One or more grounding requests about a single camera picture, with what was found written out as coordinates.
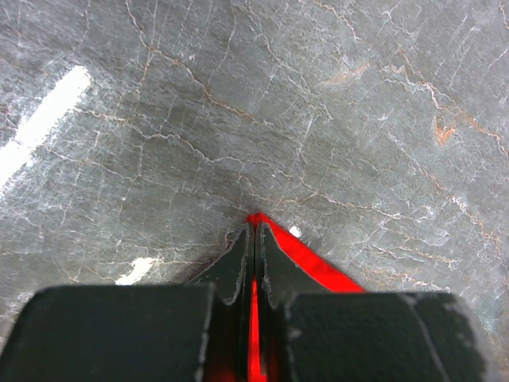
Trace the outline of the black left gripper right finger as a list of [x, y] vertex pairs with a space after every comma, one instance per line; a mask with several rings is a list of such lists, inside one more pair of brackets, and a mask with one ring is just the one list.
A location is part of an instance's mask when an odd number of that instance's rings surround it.
[[299, 265], [256, 229], [259, 366], [268, 381], [498, 381], [476, 314], [445, 292], [367, 292]]

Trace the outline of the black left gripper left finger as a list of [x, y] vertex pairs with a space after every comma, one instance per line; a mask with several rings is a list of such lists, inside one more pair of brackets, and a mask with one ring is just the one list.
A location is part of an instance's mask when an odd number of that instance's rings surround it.
[[192, 281], [54, 286], [25, 305], [4, 381], [245, 381], [253, 228]]

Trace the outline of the red t shirt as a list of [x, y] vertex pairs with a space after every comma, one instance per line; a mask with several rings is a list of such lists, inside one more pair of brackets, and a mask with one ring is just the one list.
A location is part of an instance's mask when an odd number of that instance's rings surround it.
[[[362, 293], [365, 290], [342, 271], [327, 263], [309, 247], [303, 244], [292, 232], [284, 229], [262, 212], [250, 214], [247, 223], [257, 229], [261, 223], [267, 223], [278, 246], [293, 260], [297, 266], [326, 290], [337, 293]], [[251, 315], [250, 335], [247, 356], [247, 381], [267, 381], [262, 371], [260, 311], [261, 282], [253, 280], [251, 283]]]

